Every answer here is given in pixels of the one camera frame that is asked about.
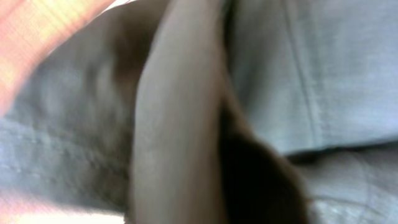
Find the grey shorts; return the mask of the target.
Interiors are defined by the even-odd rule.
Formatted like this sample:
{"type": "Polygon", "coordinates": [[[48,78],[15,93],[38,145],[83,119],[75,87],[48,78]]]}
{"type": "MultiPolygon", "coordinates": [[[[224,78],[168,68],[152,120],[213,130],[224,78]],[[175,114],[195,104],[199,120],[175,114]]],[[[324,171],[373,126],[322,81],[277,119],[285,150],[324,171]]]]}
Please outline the grey shorts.
{"type": "Polygon", "coordinates": [[[396,1],[133,1],[1,118],[12,202],[125,223],[396,223],[396,1]]]}

